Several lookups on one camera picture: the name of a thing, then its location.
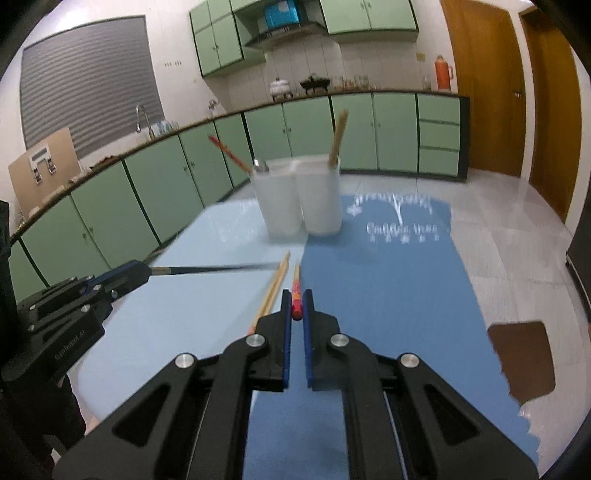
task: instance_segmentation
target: metal bolt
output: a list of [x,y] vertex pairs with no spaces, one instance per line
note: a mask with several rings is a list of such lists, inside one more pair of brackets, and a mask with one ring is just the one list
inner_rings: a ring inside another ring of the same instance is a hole
[[181,353],[177,358],[174,359],[174,364],[179,368],[189,368],[193,365],[195,359],[190,353]]
[[335,333],[332,337],[330,337],[330,343],[334,346],[346,346],[349,343],[349,337],[343,335],[342,333]]
[[252,335],[246,337],[246,344],[253,348],[261,346],[263,343],[265,343],[265,337],[259,333],[253,333]]
[[405,353],[400,358],[400,363],[402,363],[406,368],[415,368],[419,365],[420,361],[414,353]]

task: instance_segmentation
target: tiled wall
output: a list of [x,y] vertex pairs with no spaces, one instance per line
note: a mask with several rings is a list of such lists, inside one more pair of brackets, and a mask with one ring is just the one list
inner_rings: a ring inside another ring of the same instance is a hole
[[289,43],[265,54],[267,62],[228,76],[232,109],[240,110],[271,100],[269,84],[288,80],[294,93],[304,93],[300,81],[311,73],[353,80],[367,75],[370,85],[420,89],[430,66],[417,61],[416,43],[371,41],[338,44],[323,35]]

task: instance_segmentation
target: white plastic cup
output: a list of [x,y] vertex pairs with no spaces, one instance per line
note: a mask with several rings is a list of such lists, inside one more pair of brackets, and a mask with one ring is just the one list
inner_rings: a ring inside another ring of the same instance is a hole
[[271,236],[291,236],[302,224],[296,173],[291,166],[251,177],[262,217]]
[[311,235],[334,235],[340,232],[343,223],[340,168],[329,167],[328,155],[301,160],[295,169],[306,230]]

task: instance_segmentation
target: countertop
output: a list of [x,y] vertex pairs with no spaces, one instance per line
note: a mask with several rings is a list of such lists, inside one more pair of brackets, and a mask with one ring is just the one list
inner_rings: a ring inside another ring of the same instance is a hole
[[200,125],[209,123],[211,121],[218,120],[220,118],[225,118],[227,116],[236,115],[237,113],[249,112],[251,110],[256,110],[256,109],[263,108],[266,106],[277,105],[279,103],[289,103],[289,102],[295,102],[297,100],[304,100],[304,99],[308,99],[308,98],[317,98],[317,97],[325,97],[325,96],[348,95],[351,93],[422,93],[424,95],[447,96],[447,97],[453,97],[453,98],[462,97],[462,95],[458,95],[457,93],[433,92],[433,91],[428,92],[425,90],[413,90],[413,89],[343,90],[343,91],[339,91],[339,92],[313,93],[311,95],[300,95],[300,96],[295,96],[293,98],[279,99],[276,102],[260,103],[258,105],[254,105],[254,106],[247,108],[247,109],[229,111],[229,112],[223,113],[221,115],[216,115],[213,118],[204,118],[203,120],[200,120],[199,122],[185,125],[184,127],[177,128],[176,130],[173,130],[173,131],[168,132],[164,135],[161,135],[153,140],[149,140],[141,145],[138,145],[137,147],[131,148],[130,150],[128,150],[126,152],[122,152],[119,155],[105,157],[103,160],[100,160],[98,163],[96,163],[95,165],[93,165],[90,168],[91,171],[88,172],[87,175],[80,176],[80,177],[76,178],[75,181],[72,181],[71,183],[69,183],[63,190],[61,190],[59,193],[57,193],[54,197],[51,198],[51,200],[49,200],[38,211],[36,211],[35,214],[31,215],[31,217],[27,221],[20,224],[20,226],[16,229],[16,231],[11,236],[11,245],[24,232],[26,232],[27,229],[32,224],[34,224],[38,218],[40,218],[46,211],[48,211],[51,207],[53,207],[56,203],[58,203],[63,197],[70,194],[72,191],[76,190],[80,185],[83,185],[84,183],[89,181],[92,177],[94,177],[95,175],[98,175],[103,170],[109,168],[111,165],[114,165],[115,163],[120,162],[124,158],[127,158],[130,155],[133,155],[134,153],[137,153],[137,152],[143,150],[144,148],[150,147],[150,146],[152,146],[158,142],[161,142],[163,140],[166,140],[167,138],[170,138],[174,135],[181,134],[184,131],[191,130],[192,128],[199,127]]

